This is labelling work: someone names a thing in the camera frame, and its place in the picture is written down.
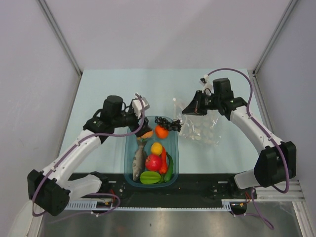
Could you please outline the clear zip top bag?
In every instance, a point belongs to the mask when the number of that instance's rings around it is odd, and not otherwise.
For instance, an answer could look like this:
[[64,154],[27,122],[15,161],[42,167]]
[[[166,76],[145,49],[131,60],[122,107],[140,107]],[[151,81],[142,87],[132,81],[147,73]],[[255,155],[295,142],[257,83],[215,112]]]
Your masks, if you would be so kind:
[[219,116],[216,112],[208,112],[205,116],[183,115],[185,104],[173,98],[173,118],[181,123],[179,135],[197,144],[218,145],[221,135],[218,133]]

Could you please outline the grey toy fish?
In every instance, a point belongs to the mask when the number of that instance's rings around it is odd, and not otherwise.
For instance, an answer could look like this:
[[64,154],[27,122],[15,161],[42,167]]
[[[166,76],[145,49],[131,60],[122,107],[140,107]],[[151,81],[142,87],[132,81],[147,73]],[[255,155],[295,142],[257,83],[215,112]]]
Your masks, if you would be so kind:
[[148,157],[144,150],[147,144],[147,139],[137,139],[138,149],[135,152],[133,163],[132,163],[132,179],[137,181],[140,178],[141,173],[145,170],[145,162]]

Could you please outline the dark grape bunch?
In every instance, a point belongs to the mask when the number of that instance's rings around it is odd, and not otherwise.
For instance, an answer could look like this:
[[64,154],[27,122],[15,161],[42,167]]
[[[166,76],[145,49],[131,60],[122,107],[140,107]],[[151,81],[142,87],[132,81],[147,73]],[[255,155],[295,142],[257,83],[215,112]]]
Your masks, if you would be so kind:
[[167,131],[180,132],[182,124],[179,119],[168,120],[165,117],[155,117],[155,123]]

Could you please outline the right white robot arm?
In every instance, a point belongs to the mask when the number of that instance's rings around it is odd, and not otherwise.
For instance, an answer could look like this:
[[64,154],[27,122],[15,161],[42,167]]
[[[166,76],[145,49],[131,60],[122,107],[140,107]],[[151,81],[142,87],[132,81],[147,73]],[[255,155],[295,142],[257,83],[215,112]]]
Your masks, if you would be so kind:
[[197,90],[182,114],[205,116],[209,110],[217,110],[220,115],[236,125],[255,147],[259,157],[252,170],[236,174],[229,179],[228,193],[239,198],[252,187],[275,187],[280,182],[288,182],[297,173],[297,148],[293,142],[284,142],[275,136],[250,112],[248,103],[235,97],[228,78],[215,79],[209,83],[201,78],[202,90]]

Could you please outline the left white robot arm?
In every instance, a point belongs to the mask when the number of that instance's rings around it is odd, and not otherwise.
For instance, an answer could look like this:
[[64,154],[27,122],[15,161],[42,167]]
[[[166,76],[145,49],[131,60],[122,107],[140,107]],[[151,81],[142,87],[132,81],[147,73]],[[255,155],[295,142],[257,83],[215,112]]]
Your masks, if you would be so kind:
[[150,107],[146,98],[139,94],[127,106],[116,95],[108,96],[103,107],[87,120],[73,144],[41,171],[32,170],[27,176],[28,195],[33,205],[43,213],[57,216],[72,200],[84,196],[111,196],[109,179],[97,172],[71,181],[69,178],[85,158],[100,147],[108,137],[117,137],[115,129],[129,128],[121,137],[144,136],[152,131],[145,116]]

